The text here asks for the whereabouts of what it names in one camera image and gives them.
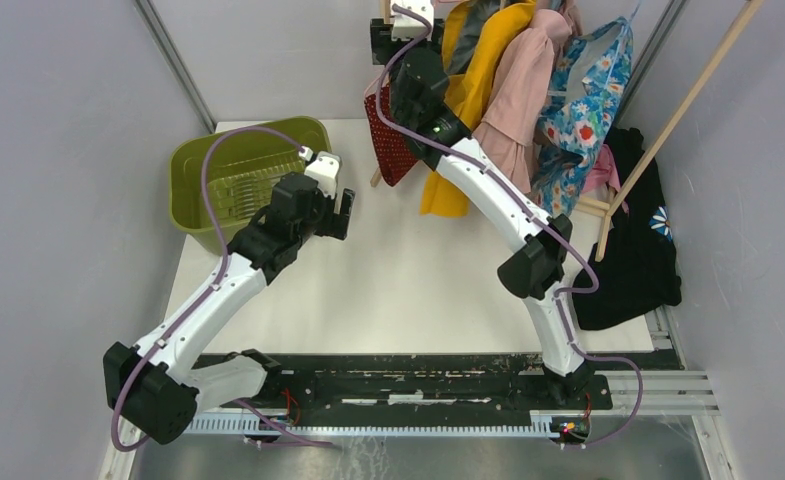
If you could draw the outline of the yellow skirt grey lining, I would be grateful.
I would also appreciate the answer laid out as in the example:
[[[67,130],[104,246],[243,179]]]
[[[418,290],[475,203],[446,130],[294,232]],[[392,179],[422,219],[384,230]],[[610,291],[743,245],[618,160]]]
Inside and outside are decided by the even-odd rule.
[[[445,103],[469,130],[485,114],[505,49],[535,11],[534,1],[463,1],[448,14],[441,46],[449,75]]]

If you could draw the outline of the red polka dot skirt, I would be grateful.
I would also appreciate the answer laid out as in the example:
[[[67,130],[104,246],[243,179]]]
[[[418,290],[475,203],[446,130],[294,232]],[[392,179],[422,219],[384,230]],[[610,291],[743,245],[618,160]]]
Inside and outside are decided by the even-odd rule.
[[[397,185],[416,165],[418,159],[409,151],[404,136],[380,120],[376,100],[380,99],[381,112],[389,117],[389,86],[380,89],[380,96],[367,95],[364,107],[378,167],[372,174],[370,185],[377,187],[381,180],[388,186]]]

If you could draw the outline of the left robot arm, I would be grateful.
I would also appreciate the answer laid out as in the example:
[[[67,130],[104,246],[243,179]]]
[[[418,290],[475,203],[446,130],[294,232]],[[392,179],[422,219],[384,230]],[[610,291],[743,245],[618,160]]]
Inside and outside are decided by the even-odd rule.
[[[227,244],[220,264],[168,319],[134,345],[113,344],[104,354],[107,402],[113,410],[111,438],[122,451],[120,422],[136,426],[145,439],[166,445],[195,415],[241,400],[275,404],[282,379],[266,355],[246,350],[207,367],[196,362],[203,349],[253,297],[298,257],[313,236],[343,240],[356,194],[327,193],[303,173],[282,177],[270,203]]]

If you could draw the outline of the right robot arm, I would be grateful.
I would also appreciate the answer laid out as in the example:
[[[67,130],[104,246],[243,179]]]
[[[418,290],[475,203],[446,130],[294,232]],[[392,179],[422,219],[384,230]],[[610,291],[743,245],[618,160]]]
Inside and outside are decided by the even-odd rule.
[[[379,120],[402,134],[412,154],[450,181],[480,210],[511,250],[497,269],[503,287],[521,299],[542,347],[545,392],[559,408],[586,393],[594,375],[580,352],[568,310],[564,262],[573,249],[572,222],[550,216],[515,187],[443,100],[447,78],[430,44],[432,21],[406,10],[371,23],[374,61],[389,77],[389,100]]]

